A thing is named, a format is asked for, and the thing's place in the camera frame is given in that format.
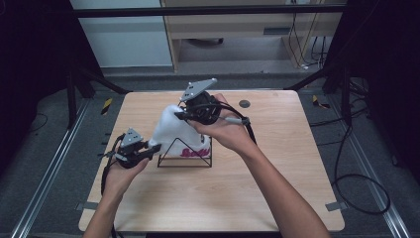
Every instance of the red print on bag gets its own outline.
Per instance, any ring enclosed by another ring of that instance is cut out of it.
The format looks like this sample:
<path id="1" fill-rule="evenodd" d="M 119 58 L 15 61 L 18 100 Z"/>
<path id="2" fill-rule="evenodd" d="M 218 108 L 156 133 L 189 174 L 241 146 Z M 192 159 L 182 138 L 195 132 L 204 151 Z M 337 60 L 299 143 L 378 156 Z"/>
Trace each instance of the red print on bag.
<path id="1" fill-rule="evenodd" d="M 189 150 L 188 148 L 185 148 L 182 150 L 181 157 L 205 157 L 210 154 L 210 149 L 201 149 L 198 152 L 194 152 Z"/>

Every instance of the person's right arm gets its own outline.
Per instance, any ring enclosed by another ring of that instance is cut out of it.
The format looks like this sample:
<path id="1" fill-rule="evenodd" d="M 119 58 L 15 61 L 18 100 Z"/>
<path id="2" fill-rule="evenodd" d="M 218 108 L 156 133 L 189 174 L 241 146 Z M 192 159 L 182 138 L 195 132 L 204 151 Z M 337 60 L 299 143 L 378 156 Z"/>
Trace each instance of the person's right arm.
<path id="1" fill-rule="evenodd" d="M 221 94 L 215 97 L 226 102 Z M 221 117 L 234 116 L 222 110 Z M 283 237 L 330 237 L 318 214 L 251 140 L 244 126 L 223 119 L 209 126 L 193 121 L 189 124 L 198 133 L 215 138 L 241 156 L 262 191 Z"/>

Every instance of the wooden tabletop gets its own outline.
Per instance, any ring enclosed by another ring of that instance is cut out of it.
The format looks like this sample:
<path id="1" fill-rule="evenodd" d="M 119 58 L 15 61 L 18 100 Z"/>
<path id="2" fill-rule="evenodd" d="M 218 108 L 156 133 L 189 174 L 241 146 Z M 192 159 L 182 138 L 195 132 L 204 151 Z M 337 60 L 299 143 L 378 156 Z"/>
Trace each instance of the wooden tabletop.
<path id="1" fill-rule="evenodd" d="M 209 91 L 223 93 L 228 102 L 250 117 L 259 147 L 278 170 L 312 205 L 330 231 L 344 228 L 340 210 L 328 211 L 336 201 L 294 91 Z M 177 104 L 181 91 L 127 94 L 106 151 L 132 127 L 148 140 L 162 110 Z M 251 102 L 241 108 L 239 101 Z M 88 201 L 99 202 L 103 160 Z M 79 228 L 93 215 L 85 209 Z M 276 231 L 268 206 L 245 163 L 213 140 L 212 168 L 158 168 L 158 157 L 133 181 L 115 219 L 119 231 Z"/>

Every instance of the forearm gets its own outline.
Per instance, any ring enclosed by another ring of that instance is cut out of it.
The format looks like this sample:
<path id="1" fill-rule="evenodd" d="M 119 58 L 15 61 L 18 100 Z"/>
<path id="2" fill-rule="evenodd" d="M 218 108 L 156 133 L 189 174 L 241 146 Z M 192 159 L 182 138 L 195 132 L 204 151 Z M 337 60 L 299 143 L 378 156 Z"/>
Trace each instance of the forearm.
<path id="1" fill-rule="evenodd" d="M 255 145 L 237 151 L 264 196 L 284 237 L 329 237 L 318 214 Z"/>
<path id="2" fill-rule="evenodd" d="M 109 237 L 122 195 L 104 195 L 83 237 Z"/>

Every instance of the person's left arm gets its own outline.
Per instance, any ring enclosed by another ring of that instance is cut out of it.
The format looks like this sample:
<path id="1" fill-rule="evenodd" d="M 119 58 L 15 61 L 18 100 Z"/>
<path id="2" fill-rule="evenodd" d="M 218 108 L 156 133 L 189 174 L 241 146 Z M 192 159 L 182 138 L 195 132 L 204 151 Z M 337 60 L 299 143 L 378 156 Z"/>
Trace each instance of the person's left arm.
<path id="1" fill-rule="evenodd" d="M 149 159 L 144 159 L 131 169 L 124 169 L 118 163 L 111 166 L 106 178 L 102 198 L 83 237 L 109 237 L 115 214 L 124 193 L 134 177 L 146 167 L 148 162 Z"/>

